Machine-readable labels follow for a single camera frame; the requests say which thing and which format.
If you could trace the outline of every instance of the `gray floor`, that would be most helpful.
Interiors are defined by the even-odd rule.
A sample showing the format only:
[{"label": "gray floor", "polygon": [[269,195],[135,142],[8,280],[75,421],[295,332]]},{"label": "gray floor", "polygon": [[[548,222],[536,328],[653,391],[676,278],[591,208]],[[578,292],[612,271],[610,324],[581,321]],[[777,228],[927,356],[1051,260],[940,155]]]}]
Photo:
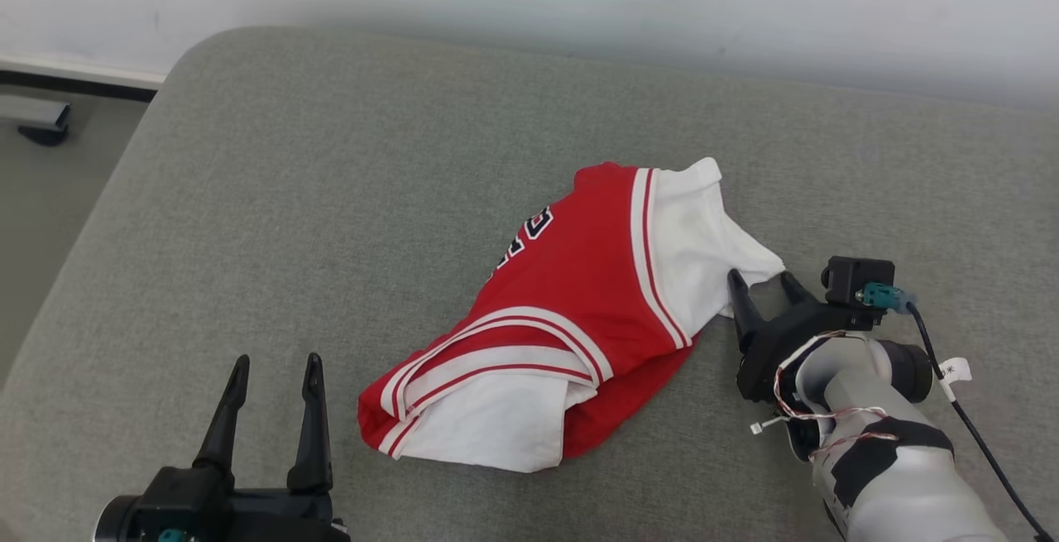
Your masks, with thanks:
[{"label": "gray floor", "polygon": [[0,86],[72,104],[62,145],[0,126],[0,390],[34,317],[147,104]]}]

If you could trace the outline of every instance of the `red fabric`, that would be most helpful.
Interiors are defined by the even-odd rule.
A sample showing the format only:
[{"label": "red fabric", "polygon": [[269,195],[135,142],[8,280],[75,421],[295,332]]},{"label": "red fabric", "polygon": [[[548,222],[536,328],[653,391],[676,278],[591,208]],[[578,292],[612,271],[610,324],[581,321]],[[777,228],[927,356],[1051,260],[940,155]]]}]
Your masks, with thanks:
[{"label": "red fabric", "polygon": [[[676,348],[672,336],[644,300],[636,277],[630,232],[632,213],[643,213],[643,202],[632,200],[636,171],[616,164],[580,169],[574,192],[548,207],[551,220],[544,230],[533,230],[543,222],[543,215],[519,229],[516,243],[485,283],[466,319],[360,395],[358,421],[369,446],[380,449],[387,433],[400,423],[380,402],[397,369],[442,346],[481,317],[503,309],[534,307],[564,317],[590,336],[613,369],[612,379],[600,384],[595,398],[567,412],[564,456],[603,442],[672,377],[690,348]],[[567,349],[540,328],[491,328],[451,343],[409,379],[470,350],[519,345]],[[389,447],[380,451],[396,449],[394,444]]]}]

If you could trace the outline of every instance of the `black cable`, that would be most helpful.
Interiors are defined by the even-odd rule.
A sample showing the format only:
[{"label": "black cable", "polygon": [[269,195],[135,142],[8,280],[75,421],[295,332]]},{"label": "black cable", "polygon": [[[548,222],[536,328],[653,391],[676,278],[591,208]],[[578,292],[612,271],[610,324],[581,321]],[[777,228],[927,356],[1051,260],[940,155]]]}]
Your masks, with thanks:
[{"label": "black cable", "polygon": [[[912,302],[909,302],[907,307],[909,312],[912,312],[912,318],[916,320],[916,327],[919,327],[919,336],[921,336],[923,340],[923,347],[927,348],[927,356],[930,357],[934,374],[937,375],[937,379],[940,381],[944,377],[941,374],[941,365],[938,364],[937,356],[934,355],[934,346],[931,345],[930,336],[927,335],[927,326],[923,324],[923,317],[919,314],[919,309],[917,309],[916,305]],[[1029,526],[1037,531],[1037,536],[1034,539],[1038,542],[1054,542],[1052,536],[1049,536],[1047,531],[1044,531],[1044,528],[1041,527],[1041,524],[1029,512],[1029,509],[1026,508],[1022,499],[1019,498],[1019,493],[1015,491],[1015,487],[1011,486],[1011,483],[1007,480],[1007,476],[1004,474],[1004,470],[1000,468],[1000,464],[997,463],[997,458],[993,457],[992,452],[989,451],[989,447],[986,445],[986,441],[982,439],[982,435],[979,433],[979,430],[974,428],[974,424],[971,423],[971,419],[967,417],[967,413],[963,408],[961,408],[959,402],[953,400],[952,409],[956,410],[956,415],[959,416],[961,420],[964,421],[964,426],[967,427],[971,436],[974,437],[974,442],[979,444],[979,449],[981,449],[982,454],[986,456],[987,462],[989,462],[989,466],[992,467],[994,472],[997,472],[997,477],[1000,478],[1000,483],[1004,485],[1004,490],[1007,491],[1007,495],[1011,498],[1012,502],[1015,502],[1015,506],[1019,508],[1019,512],[1022,513],[1022,517],[1026,518],[1026,521],[1029,522]]]}]

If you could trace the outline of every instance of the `red and white shirt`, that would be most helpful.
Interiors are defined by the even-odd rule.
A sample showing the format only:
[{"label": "red and white shirt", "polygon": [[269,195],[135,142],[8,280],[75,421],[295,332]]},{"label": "red and white shirt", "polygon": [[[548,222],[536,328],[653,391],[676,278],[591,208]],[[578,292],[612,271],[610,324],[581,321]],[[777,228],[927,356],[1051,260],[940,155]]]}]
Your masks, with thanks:
[{"label": "red and white shirt", "polygon": [[521,225],[466,319],[360,395],[379,451],[532,472],[603,442],[783,261],[724,213],[712,158],[582,168]]}]

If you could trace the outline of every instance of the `label on cable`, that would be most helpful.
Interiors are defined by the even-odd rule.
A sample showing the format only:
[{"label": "label on cable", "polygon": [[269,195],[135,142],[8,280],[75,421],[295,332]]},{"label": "label on cable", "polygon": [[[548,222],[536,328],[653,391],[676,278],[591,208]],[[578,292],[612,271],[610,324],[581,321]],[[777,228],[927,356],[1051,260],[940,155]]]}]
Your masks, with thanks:
[{"label": "label on cable", "polygon": [[967,358],[949,358],[941,362],[939,368],[941,368],[941,382],[945,384],[971,380],[971,366]]}]

